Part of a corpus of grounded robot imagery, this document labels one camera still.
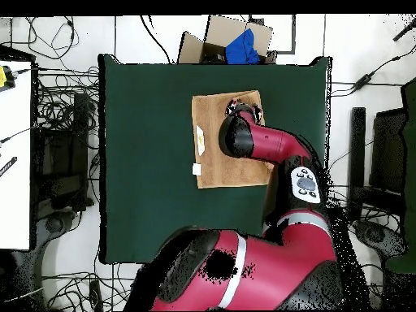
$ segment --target small white object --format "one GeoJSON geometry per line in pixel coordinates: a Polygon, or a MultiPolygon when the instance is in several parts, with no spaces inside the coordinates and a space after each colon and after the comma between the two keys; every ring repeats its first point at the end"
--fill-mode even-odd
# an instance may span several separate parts
{"type": "Polygon", "coordinates": [[[198,154],[201,155],[205,151],[205,142],[204,142],[204,132],[197,126],[197,145],[198,145],[198,154]]]}
{"type": "Polygon", "coordinates": [[[201,164],[198,163],[194,163],[192,165],[192,174],[195,176],[200,176],[201,175],[201,164]]]}
{"type": "Polygon", "coordinates": [[[292,170],[292,192],[293,195],[302,201],[309,203],[320,203],[321,197],[319,196],[318,183],[316,181],[315,175],[307,167],[297,167],[292,170]],[[297,185],[297,182],[302,178],[308,178],[315,184],[314,190],[306,190],[297,185]]]}

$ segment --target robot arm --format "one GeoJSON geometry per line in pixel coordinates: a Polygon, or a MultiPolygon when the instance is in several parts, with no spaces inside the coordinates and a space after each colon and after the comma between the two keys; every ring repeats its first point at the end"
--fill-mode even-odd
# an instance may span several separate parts
{"type": "MultiPolygon", "coordinates": [[[[295,136],[260,125],[261,114],[256,106],[230,102],[219,147],[234,158],[275,164],[262,236],[182,229],[155,259],[166,258],[151,310],[340,307],[340,274],[312,154],[295,136]],[[172,245],[186,236],[180,246],[172,245]],[[165,254],[169,245],[172,251],[165,254]]],[[[126,309],[134,310],[133,304],[129,299],[126,309]]]]}

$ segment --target white paper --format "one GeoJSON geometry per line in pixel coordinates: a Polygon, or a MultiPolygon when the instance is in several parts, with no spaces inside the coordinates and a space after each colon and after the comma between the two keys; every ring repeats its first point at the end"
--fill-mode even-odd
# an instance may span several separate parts
{"type": "MultiPolygon", "coordinates": [[[[12,71],[30,68],[28,62],[0,61],[12,71]]],[[[19,76],[15,87],[0,92],[0,140],[30,128],[31,73],[19,76]]],[[[0,169],[13,157],[17,162],[0,177],[0,249],[29,249],[30,131],[5,142],[0,169]]]]}
{"type": "Polygon", "coordinates": [[[201,175],[201,164],[197,164],[196,162],[192,166],[192,174],[195,176],[201,175]]]}
{"type": "Polygon", "coordinates": [[[197,145],[199,156],[205,151],[204,132],[197,126],[197,145]]]}

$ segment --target dark green tablecloth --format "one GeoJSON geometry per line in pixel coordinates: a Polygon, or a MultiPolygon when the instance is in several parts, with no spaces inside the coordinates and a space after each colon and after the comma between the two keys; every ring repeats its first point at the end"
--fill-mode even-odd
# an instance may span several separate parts
{"type": "Polygon", "coordinates": [[[328,64],[122,65],[100,55],[100,261],[149,262],[185,225],[260,234],[265,186],[197,188],[192,96],[257,89],[267,125],[303,135],[323,161],[328,64]]]}

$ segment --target cable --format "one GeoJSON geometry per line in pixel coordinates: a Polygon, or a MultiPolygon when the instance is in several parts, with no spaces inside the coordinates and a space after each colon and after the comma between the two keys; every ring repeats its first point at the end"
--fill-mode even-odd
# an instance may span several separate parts
{"type": "Polygon", "coordinates": [[[149,18],[150,25],[152,25],[152,29],[154,30],[152,16],[151,15],[148,15],[147,17],[149,18]]]}
{"type": "MultiPolygon", "coordinates": [[[[36,33],[36,30],[35,30],[35,28],[33,27],[33,22],[37,19],[37,18],[39,18],[39,17],[34,17],[33,19],[32,19],[32,21],[30,20],[30,19],[28,19],[28,22],[29,22],[29,34],[28,34],[28,48],[33,52],[33,53],[36,53],[36,54],[39,54],[39,55],[41,55],[41,56],[43,56],[43,57],[45,57],[45,58],[48,58],[48,59],[52,59],[52,60],[60,60],[61,58],[63,58],[68,52],[69,52],[69,50],[74,46],[74,38],[75,38],[75,32],[76,32],[76,30],[74,29],[74,17],[71,17],[71,20],[69,20],[67,17],[64,17],[66,20],[67,20],[67,25],[69,25],[70,27],[71,27],[71,43],[70,43],[70,45],[67,47],[67,50],[65,50],[65,52],[63,53],[63,54],[61,54],[61,55],[59,55],[57,52],[56,52],[56,49],[52,46],[52,43],[51,44],[49,44],[49,43],[47,43],[43,38],[41,38],[39,35],[37,35],[37,33],[36,33]],[[35,42],[35,41],[30,41],[30,38],[31,38],[31,35],[32,35],[32,31],[33,31],[33,34],[35,35],[35,41],[37,40],[37,38],[39,38],[41,41],[43,41],[47,46],[49,46],[58,56],[55,58],[55,57],[52,57],[52,56],[49,56],[49,55],[46,55],[46,54],[43,54],[43,53],[41,53],[41,52],[39,52],[39,51],[36,51],[36,50],[34,50],[32,47],[31,47],[31,45],[35,42]]],[[[56,38],[56,36],[58,35],[58,33],[59,33],[59,31],[60,31],[60,29],[61,28],[59,28],[59,30],[58,30],[58,32],[55,34],[55,36],[54,36],[54,39],[56,38]]]]}
{"type": "Polygon", "coordinates": [[[350,94],[353,94],[354,92],[358,91],[359,89],[362,89],[365,85],[369,84],[371,77],[382,67],[386,66],[388,63],[393,62],[393,61],[398,61],[410,54],[412,54],[414,52],[414,50],[416,49],[416,45],[413,46],[413,48],[411,50],[409,50],[408,53],[403,54],[403,55],[399,55],[399,56],[395,56],[394,58],[391,58],[390,60],[386,61],[385,63],[382,63],[379,67],[377,67],[374,71],[372,71],[370,74],[365,74],[364,76],[362,76],[357,82],[354,83],[354,85],[351,87],[351,89],[347,89],[347,90],[336,90],[334,92],[331,93],[331,97],[346,97],[349,96],[350,94]],[[332,94],[334,94],[335,92],[341,92],[341,91],[349,91],[352,90],[350,93],[347,94],[343,94],[343,95],[335,95],[333,96],[332,94]]]}
{"type": "Polygon", "coordinates": [[[4,46],[4,45],[9,44],[9,43],[12,46],[13,44],[29,44],[29,41],[27,41],[27,42],[16,42],[16,41],[11,41],[10,40],[10,41],[6,41],[6,42],[3,42],[3,43],[0,43],[0,46],[4,46]]]}
{"type": "Polygon", "coordinates": [[[114,309],[114,263],[111,264],[111,311],[114,309]]]}
{"type": "MultiPolygon", "coordinates": [[[[333,198],[333,199],[336,200],[336,201],[345,201],[345,202],[348,201],[348,200],[340,200],[340,199],[337,199],[337,198],[333,198]]],[[[349,201],[352,202],[352,203],[357,203],[363,210],[368,210],[367,214],[365,216],[361,216],[361,219],[364,219],[364,221],[369,221],[370,219],[373,219],[373,218],[379,218],[379,217],[382,217],[382,216],[387,216],[388,217],[388,222],[385,225],[383,225],[383,226],[387,227],[390,224],[390,217],[392,217],[396,220],[396,224],[397,224],[396,229],[393,230],[393,231],[395,233],[398,233],[400,231],[400,220],[395,215],[393,215],[391,213],[388,213],[386,210],[382,210],[378,207],[364,206],[363,204],[360,204],[359,202],[351,201],[351,200],[349,200],[349,201]],[[369,216],[368,214],[370,213],[370,211],[377,212],[377,213],[376,213],[376,215],[369,216]]]]}
{"type": "Polygon", "coordinates": [[[126,292],[126,288],[124,288],[124,285],[123,285],[123,283],[121,282],[120,275],[119,275],[119,270],[120,270],[120,267],[121,267],[121,263],[119,263],[119,267],[117,268],[117,280],[120,282],[120,284],[121,284],[121,288],[123,289],[123,291],[124,291],[124,292],[126,292]]]}
{"type": "MultiPolygon", "coordinates": [[[[60,26],[60,28],[58,29],[58,31],[55,33],[54,38],[52,38],[52,42],[50,43],[50,47],[51,47],[53,50],[61,50],[61,49],[65,49],[65,48],[68,48],[68,47],[69,47],[69,45],[66,45],[66,46],[61,46],[61,47],[59,47],[59,48],[55,48],[55,47],[54,47],[54,40],[55,40],[55,39],[56,39],[56,37],[59,35],[59,33],[61,32],[62,28],[63,28],[65,25],[69,25],[68,23],[64,23],[64,24],[62,24],[62,25],[60,26]]],[[[75,47],[75,46],[78,46],[78,45],[80,44],[80,37],[78,36],[78,32],[74,30],[74,33],[76,34],[76,43],[72,45],[72,48],[73,48],[73,47],[75,47]]]]}
{"type": "Polygon", "coordinates": [[[23,296],[16,297],[16,298],[12,298],[12,299],[9,299],[9,300],[4,301],[4,302],[16,301],[16,300],[18,300],[18,299],[22,299],[22,298],[25,298],[25,297],[31,296],[32,294],[35,294],[35,293],[40,292],[43,288],[44,288],[44,287],[38,288],[37,290],[32,291],[32,292],[29,292],[29,293],[26,293],[26,294],[24,294],[23,296]]]}
{"type": "Polygon", "coordinates": [[[91,166],[89,167],[89,181],[91,182],[91,187],[93,188],[93,194],[95,196],[95,199],[97,200],[98,203],[100,203],[100,200],[98,199],[97,194],[95,193],[95,188],[93,184],[93,174],[98,169],[98,165],[100,163],[99,158],[97,159],[97,157],[99,157],[99,153],[95,154],[93,161],[91,162],[91,166]]]}
{"type": "Polygon", "coordinates": [[[82,219],[82,212],[80,212],[80,219],[78,220],[78,225],[76,225],[76,227],[72,228],[72,229],[71,229],[71,230],[69,230],[68,232],[76,230],[76,229],[80,226],[81,219],[82,219]]]}
{"type": "MultiPolygon", "coordinates": [[[[88,271],[77,271],[76,273],[66,273],[66,274],[58,274],[58,275],[43,275],[41,278],[42,280],[80,280],[80,277],[70,277],[71,275],[80,275],[80,274],[93,274],[91,272],[88,271]]],[[[111,278],[102,278],[100,277],[100,280],[103,281],[111,281],[111,278]]],[[[126,281],[134,281],[133,278],[120,278],[117,277],[117,280],[126,280],[126,281]]]]}
{"type": "Polygon", "coordinates": [[[10,18],[10,47],[13,48],[13,18],[10,18]]]}
{"type": "Polygon", "coordinates": [[[31,129],[38,129],[40,126],[42,126],[44,124],[50,124],[50,123],[53,123],[53,122],[54,122],[54,119],[52,119],[52,120],[50,120],[50,121],[48,121],[46,123],[45,122],[44,123],[41,123],[40,125],[37,125],[37,126],[33,126],[33,127],[30,127],[30,128],[26,128],[26,129],[24,129],[24,130],[22,130],[20,132],[17,132],[16,134],[13,134],[12,136],[6,137],[6,138],[0,140],[0,147],[1,147],[1,144],[4,144],[5,142],[8,142],[10,139],[12,139],[13,137],[21,134],[22,132],[27,132],[28,130],[31,130],[31,129]]]}
{"type": "MultiPolygon", "coordinates": [[[[108,288],[111,288],[112,297],[113,297],[112,300],[114,300],[114,297],[120,296],[122,298],[122,300],[120,302],[126,301],[126,297],[124,297],[123,294],[126,294],[129,291],[120,292],[117,288],[114,287],[114,279],[111,279],[113,281],[113,285],[110,286],[110,285],[104,283],[103,282],[103,279],[100,278],[95,273],[81,272],[81,273],[76,273],[76,274],[86,274],[86,276],[84,276],[82,278],[80,278],[80,277],[72,277],[69,280],[69,282],[65,284],[65,286],[63,286],[61,289],[59,289],[58,292],[52,298],[50,298],[48,300],[48,302],[47,302],[47,308],[48,308],[48,310],[50,310],[53,307],[54,303],[56,302],[56,300],[58,298],[60,298],[60,297],[66,297],[67,300],[70,302],[71,306],[64,307],[61,310],[66,310],[66,309],[72,308],[72,311],[75,312],[76,309],[78,307],[80,307],[82,312],[86,312],[86,310],[85,310],[85,308],[83,306],[83,303],[85,301],[88,301],[89,304],[90,304],[90,306],[92,306],[92,302],[91,302],[92,300],[91,300],[90,296],[86,297],[86,296],[83,295],[83,293],[80,290],[79,283],[81,283],[81,282],[84,282],[85,283],[86,281],[91,282],[91,278],[94,278],[94,279],[98,280],[101,284],[103,284],[104,286],[106,286],[108,288]],[[69,291],[68,289],[71,288],[71,287],[75,287],[76,288],[76,291],[69,291]],[[73,303],[73,300],[70,298],[70,295],[75,295],[75,296],[78,297],[78,301],[79,301],[78,305],[75,305],[73,303]]],[[[66,276],[65,274],[62,274],[62,275],[56,275],[56,276],[50,276],[50,277],[42,277],[42,279],[43,280],[57,279],[59,276],[63,276],[63,275],[66,276]]],[[[111,297],[110,298],[107,298],[107,299],[104,299],[103,300],[103,304],[107,304],[110,307],[111,310],[112,310],[112,308],[114,306],[116,306],[116,305],[118,305],[120,303],[120,302],[118,302],[117,304],[114,304],[114,303],[106,302],[109,299],[111,299],[111,297]]]]}
{"type": "Polygon", "coordinates": [[[116,56],[117,51],[117,17],[114,16],[114,56],[116,56]]]}
{"type": "Polygon", "coordinates": [[[249,57],[247,56],[247,50],[245,49],[245,31],[247,30],[247,25],[249,24],[249,22],[245,23],[245,27],[244,27],[244,36],[243,36],[243,49],[244,49],[244,53],[245,53],[245,63],[249,63],[249,57]]]}
{"type": "MultiPolygon", "coordinates": [[[[98,68],[91,67],[87,72],[79,72],[72,70],[59,70],[62,72],[71,72],[72,74],[59,74],[55,77],[55,86],[45,87],[39,76],[39,101],[38,101],[38,118],[46,122],[53,120],[48,129],[53,130],[69,130],[75,136],[83,136],[85,131],[90,131],[91,135],[96,135],[94,131],[98,126],[98,68]],[[86,78],[89,85],[86,85],[83,78],[86,78]],[[80,128],[73,126],[74,116],[74,97],[77,93],[87,93],[89,95],[89,112],[88,112],[88,126],[87,128],[80,128]]],[[[89,143],[87,145],[91,150],[97,150],[98,147],[93,147],[89,143]]]]}
{"type": "Polygon", "coordinates": [[[169,59],[169,55],[167,54],[167,52],[165,51],[165,49],[162,47],[162,45],[158,42],[158,40],[156,38],[154,38],[154,36],[152,35],[152,33],[150,32],[149,28],[147,27],[145,20],[143,19],[143,15],[140,16],[141,18],[141,22],[143,23],[143,26],[145,27],[147,33],[153,38],[153,40],[156,42],[156,44],[160,47],[160,49],[162,49],[163,53],[165,53],[166,58],[167,58],[167,62],[168,63],[172,63],[171,60],[169,59]]]}
{"type": "MultiPolygon", "coordinates": [[[[374,142],[374,140],[373,141],[370,141],[370,142],[367,142],[364,146],[368,146],[368,145],[370,145],[370,144],[372,144],[374,142]]],[[[342,155],[342,156],[340,156],[335,162],[333,162],[332,164],[331,164],[331,166],[329,167],[329,169],[328,169],[328,171],[330,171],[331,170],[331,168],[334,166],[334,164],[336,163],[336,162],[338,162],[340,159],[342,159],[343,157],[346,157],[347,155],[349,155],[351,153],[351,151],[348,151],[346,154],[344,154],[344,155],[342,155]]]]}

